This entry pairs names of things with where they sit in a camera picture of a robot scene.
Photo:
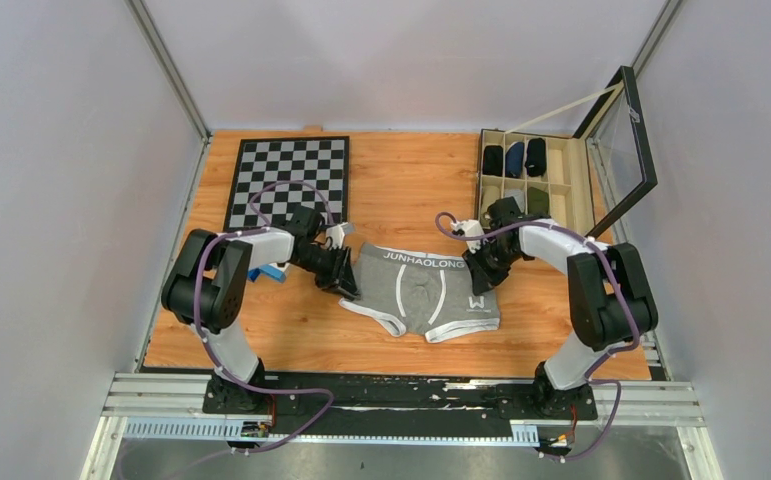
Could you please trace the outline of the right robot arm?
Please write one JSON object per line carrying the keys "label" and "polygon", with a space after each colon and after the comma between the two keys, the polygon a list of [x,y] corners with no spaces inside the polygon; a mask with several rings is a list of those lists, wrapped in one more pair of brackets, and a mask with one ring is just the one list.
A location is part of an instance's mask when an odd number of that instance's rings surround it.
{"label": "right robot arm", "polygon": [[572,332],[539,364],[528,397],[545,417],[557,417],[583,397],[594,373],[613,355],[634,350],[658,324],[638,250],[586,237],[547,215],[523,213],[512,198],[495,201],[488,220],[452,225],[474,294],[499,286],[518,260],[540,259],[565,275]]}

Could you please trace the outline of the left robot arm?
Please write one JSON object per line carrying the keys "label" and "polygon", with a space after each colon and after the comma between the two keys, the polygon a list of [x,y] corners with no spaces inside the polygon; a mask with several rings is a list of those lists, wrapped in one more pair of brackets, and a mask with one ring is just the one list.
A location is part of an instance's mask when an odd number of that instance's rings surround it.
{"label": "left robot arm", "polygon": [[350,248],[312,208],[300,206],[289,219],[269,227],[191,231],[165,280],[161,305],[197,335],[213,363],[206,412],[254,413],[277,393],[265,385],[263,361],[250,347],[239,318],[250,272],[269,264],[308,271],[317,288],[346,300],[361,295]]}

